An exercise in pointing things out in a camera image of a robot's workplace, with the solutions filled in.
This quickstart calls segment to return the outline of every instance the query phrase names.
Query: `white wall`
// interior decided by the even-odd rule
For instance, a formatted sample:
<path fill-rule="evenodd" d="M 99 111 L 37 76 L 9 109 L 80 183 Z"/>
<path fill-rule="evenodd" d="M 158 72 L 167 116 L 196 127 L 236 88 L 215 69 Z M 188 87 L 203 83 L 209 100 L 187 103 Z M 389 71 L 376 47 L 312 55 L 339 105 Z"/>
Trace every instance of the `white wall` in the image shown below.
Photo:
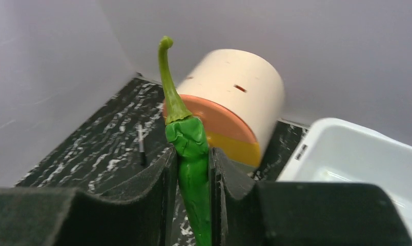
<path fill-rule="evenodd" d="M 181 80 L 218 48 L 256 53 L 282 75 L 283 117 L 338 117 L 412 144 L 412 0 L 100 0 L 139 72 L 159 80 L 157 44 Z"/>
<path fill-rule="evenodd" d="M 12 186 L 133 76 L 95 0 L 0 0 L 0 186 Z"/>

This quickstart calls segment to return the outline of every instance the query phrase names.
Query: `green pepper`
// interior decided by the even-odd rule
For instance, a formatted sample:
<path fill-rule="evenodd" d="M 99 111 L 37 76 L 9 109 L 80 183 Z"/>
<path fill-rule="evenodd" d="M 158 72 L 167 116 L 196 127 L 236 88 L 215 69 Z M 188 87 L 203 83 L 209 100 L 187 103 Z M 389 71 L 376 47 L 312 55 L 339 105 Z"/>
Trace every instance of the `green pepper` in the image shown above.
<path fill-rule="evenodd" d="M 166 138 L 176 149 L 178 184 L 188 220 L 198 246 L 211 246 L 211 211 L 209 204 L 209 146 L 200 119 L 186 108 L 176 92 L 168 66 L 167 51 L 173 45 L 164 36 L 159 43 L 159 70 L 166 98 Z"/>

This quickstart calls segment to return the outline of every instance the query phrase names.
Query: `white plastic tray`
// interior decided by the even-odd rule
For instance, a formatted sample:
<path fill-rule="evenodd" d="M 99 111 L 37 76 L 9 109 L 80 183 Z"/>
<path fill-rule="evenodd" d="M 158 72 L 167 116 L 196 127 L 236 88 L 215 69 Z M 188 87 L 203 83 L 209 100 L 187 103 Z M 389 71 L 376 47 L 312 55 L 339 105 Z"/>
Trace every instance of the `white plastic tray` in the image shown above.
<path fill-rule="evenodd" d="M 277 181 L 374 183 L 389 194 L 412 235 L 412 147 L 379 132 L 318 120 Z"/>

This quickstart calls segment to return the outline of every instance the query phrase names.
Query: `black marbled surface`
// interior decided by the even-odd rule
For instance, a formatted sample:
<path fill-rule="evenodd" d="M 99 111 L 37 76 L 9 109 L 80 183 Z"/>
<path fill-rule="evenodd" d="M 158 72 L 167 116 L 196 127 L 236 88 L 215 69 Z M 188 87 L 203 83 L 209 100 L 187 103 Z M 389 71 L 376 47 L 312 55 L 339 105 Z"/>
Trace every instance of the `black marbled surface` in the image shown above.
<path fill-rule="evenodd" d="M 170 146 L 161 116 L 163 98 L 160 85 L 133 79 L 16 185 L 80 187 L 99 194 L 122 183 L 144 168 L 140 165 L 137 124 L 144 129 L 150 165 Z M 303 134 L 301 128 L 278 122 L 262 164 L 252 177 L 277 179 Z M 179 191 L 172 245 L 195 245 Z"/>

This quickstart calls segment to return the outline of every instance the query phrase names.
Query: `pepper stem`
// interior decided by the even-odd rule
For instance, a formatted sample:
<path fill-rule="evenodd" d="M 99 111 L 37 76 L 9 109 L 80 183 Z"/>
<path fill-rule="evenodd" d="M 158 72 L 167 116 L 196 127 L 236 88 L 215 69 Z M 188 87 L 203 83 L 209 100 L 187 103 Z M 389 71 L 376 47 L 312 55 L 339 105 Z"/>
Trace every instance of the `pepper stem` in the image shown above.
<path fill-rule="evenodd" d="M 185 119 L 192 116 L 192 113 L 187 109 L 185 104 L 177 94 L 173 79 L 171 79 L 170 68 L 168 66 L 168 49 L 173 45 L 173 40 L 170 37 L 164 36 L 159 43 L 158 59 L 159 72 L 161 73 L 162 87 L 167 106 L 166 125 L 171 122 Z"/>

